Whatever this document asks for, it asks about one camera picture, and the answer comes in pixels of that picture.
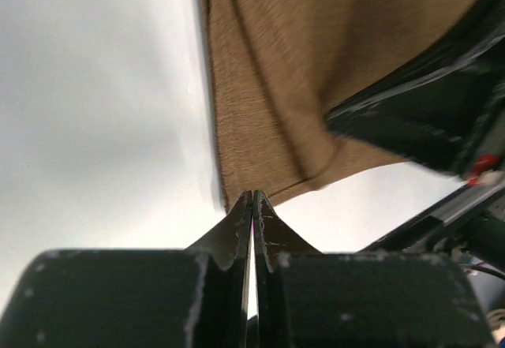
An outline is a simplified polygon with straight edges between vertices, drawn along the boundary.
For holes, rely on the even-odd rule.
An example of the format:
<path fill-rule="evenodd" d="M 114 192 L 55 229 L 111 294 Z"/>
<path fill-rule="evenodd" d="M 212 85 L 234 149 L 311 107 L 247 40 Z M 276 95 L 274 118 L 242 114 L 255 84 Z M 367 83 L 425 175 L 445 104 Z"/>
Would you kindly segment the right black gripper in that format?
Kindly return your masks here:
<path fill-rule="evenodd" d="M 427 50 L 330 109 L 328 130 L 466 178 L 504 113 L 504 0 L 476 0 Z"/>

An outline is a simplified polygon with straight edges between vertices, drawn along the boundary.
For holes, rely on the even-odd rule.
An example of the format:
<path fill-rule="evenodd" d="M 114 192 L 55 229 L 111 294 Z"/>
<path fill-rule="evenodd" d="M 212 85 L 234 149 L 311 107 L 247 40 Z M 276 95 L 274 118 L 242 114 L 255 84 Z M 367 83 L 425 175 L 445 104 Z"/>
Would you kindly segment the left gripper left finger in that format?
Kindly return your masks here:
<path fill-rule="evenodd" d="M 243 347 L 253 195 L 186 249 L 59 249 L 22 273 L 4 347 Z"/>

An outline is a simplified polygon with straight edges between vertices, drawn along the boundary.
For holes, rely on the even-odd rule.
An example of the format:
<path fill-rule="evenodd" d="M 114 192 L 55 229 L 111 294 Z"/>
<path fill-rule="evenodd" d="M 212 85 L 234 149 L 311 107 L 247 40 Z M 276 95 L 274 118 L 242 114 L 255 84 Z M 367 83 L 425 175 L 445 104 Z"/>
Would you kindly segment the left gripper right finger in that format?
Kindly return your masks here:
<path fill-rule="evenodd" d="M 493 347 L 469 281 L 435 254 L 314 249 L 255 192 L 260 347 Z"/>

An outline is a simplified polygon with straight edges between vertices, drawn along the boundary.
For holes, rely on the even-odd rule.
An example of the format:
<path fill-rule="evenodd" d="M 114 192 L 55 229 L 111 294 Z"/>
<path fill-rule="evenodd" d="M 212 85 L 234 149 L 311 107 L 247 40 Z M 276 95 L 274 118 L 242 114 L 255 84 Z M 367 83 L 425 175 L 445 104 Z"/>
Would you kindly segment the brown cloth napkin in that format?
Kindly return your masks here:
<path fill-rule="evenodd" d="M 441 37 L 474 0 L 201 0 L 225 208 L 273 204 L 399 157 L 324 115 Z"/>

